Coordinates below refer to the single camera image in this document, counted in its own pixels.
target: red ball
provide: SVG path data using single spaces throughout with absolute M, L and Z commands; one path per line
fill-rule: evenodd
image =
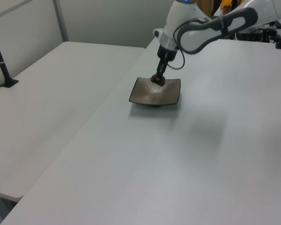
M 153 83 L 156 83 L 156 74 L 154 74 L 150 79 L 151 79 L 151 81 Z M 159 83 L 156 83 L 156 84 L 158 84 L 159 86 L 165 85 L 165 78 L 164 78 L 164 76 L 162 76 L 161 81 Z

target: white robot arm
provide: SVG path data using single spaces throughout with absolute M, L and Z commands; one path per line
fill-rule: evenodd
M 195 0 L 175 0 L 166 26 L 154 30 L 160 42 L 156 83 L 162 78 L 168 62 L 174 60 L 178 49 L 196 54 L 212 41 L 280 18 L 281 0 L 245 0 L 232 12 L 214 20 L 199 9 Z

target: table surface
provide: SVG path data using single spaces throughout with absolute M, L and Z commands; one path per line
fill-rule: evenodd
M 18 201 L 143 48 L 65 42 L 0 88 L 0 196 Z
M 181 78 L 177 105 L 134 105 L 130 92 L 156 70 L 158 45 L 2 225 L 281 225 L 281 50 L 218 40 L 167 69 Z

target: brown ceramic plate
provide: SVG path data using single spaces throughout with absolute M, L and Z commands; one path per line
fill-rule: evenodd
M 137 78 L 129 102 L 162 106 L 177 104 L 180 96 L 181 80 L 166 80 L 163 86 L 151 82 L 150 78 Z

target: yellow object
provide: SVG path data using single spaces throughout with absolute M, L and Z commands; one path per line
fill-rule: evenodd
M 225 6 L 230 6 L 231 4 L 232 4 L 232 0 L 222 0 L 221 9 L 223 9 Z

